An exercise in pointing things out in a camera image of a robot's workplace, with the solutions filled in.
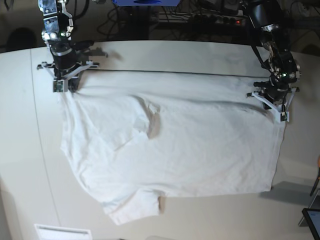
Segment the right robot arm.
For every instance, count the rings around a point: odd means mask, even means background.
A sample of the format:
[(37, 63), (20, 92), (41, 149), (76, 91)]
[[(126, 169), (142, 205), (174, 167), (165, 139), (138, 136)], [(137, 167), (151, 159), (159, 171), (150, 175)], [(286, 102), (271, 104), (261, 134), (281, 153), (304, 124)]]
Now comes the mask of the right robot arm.
[(37, 69), (45, 69), (52, 77), (54, 93), (76, 92), (82, 72), (96, 69), (100, 65), (89, 60), (87, 56), (94, 44), (92, 40), (72, 43), (74, 21), (66, 5), (66, 0), (38, 1), (44, 24), (41, 37), (52, 55), (53, 62), (43, 61), (37, 65)]

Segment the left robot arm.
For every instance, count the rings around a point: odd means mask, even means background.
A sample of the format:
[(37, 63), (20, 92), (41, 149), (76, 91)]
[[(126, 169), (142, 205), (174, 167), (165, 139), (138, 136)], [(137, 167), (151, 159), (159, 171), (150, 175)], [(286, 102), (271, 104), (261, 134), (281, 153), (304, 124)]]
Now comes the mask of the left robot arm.
[(243, 0), (241, 7), (247, 17), (246, 31), (251, 48), (261, 67), (270, 73), (268, 81), (254, 82), (257, 95), (286, 109), (291, 84), (299, 79), (300, 67), (290, 51), (285, 29), (285, 15), (276, 0)]

